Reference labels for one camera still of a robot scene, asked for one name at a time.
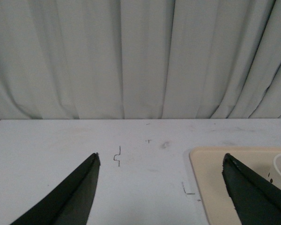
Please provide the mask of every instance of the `beige tray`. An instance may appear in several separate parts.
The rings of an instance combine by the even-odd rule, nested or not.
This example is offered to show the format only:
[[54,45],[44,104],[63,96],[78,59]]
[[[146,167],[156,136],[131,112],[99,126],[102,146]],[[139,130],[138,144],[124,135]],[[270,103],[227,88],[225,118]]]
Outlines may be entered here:
[[274,147],[197,147],[190,153],[192,167],[210,225],[241,225],[222,177],[226,153],[266,177],[275,155]]

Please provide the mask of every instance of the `pen mark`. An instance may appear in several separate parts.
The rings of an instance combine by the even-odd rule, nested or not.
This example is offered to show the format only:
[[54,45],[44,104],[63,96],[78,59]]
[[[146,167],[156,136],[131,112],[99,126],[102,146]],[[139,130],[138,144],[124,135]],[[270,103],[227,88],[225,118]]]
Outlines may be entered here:
[[195,193],[187,193],[186,190],[185,190],[183,181],[181,183],[182,183],[183,191],[186,195],[194,195],[195,194]]
[[117,162],[118,162],[118,166],[120,167],[120,160],[116,160],[116,159],[115,159],[116,156],[119,156],[119,155],[121,155],[121,146],[120,146],[120,151],[119,151],[119,153],[118,153],[118,154],[115,154],[114,157],[113,157],[113,161],[117,161]]

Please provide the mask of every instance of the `curtain fold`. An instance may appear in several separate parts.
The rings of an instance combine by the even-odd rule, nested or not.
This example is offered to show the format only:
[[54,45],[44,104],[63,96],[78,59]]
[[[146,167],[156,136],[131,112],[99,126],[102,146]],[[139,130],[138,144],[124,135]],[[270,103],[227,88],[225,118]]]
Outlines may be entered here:
[[173,0],[121,1],[126,119],[162,116],[173,16]]
[[281,0],[2,0],[1,119],[281,118]]
[[262,102],[280,65],[281,0],[276,1],[273,7],[252,67],[229,118],[249,118],[254,113]]

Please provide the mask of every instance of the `gray mark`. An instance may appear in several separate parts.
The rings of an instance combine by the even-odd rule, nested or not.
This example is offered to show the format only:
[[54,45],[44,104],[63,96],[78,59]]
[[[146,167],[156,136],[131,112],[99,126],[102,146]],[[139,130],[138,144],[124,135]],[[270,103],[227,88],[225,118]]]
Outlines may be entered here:
[[169,147],[170,146],[170,142],[165,142],[165,143],[163,143],[162,145],[161,145],[161,148],[162,149],[165,149],[165,148],[167,148],[167,147]]
[[113,161],[118,161],[118,166],[120,167],[120,160],[116,160],[116,159],[115,159],[116,156],[119,156],[119,155],[121,155],[121,146],[120,146],[120,152],[119,152],[119,154],[116,154],[116,155],[114,155],[114,157],[113,157]]

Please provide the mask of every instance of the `table surface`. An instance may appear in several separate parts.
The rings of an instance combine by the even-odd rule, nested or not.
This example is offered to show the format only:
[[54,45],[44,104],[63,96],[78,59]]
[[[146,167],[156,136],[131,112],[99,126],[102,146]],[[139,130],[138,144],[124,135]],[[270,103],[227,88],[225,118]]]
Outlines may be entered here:
[[281,147],[281,119],[1,120],[0,225],[93,152],[101,167],[88,224],[207,225],[189,160],[197,146]]

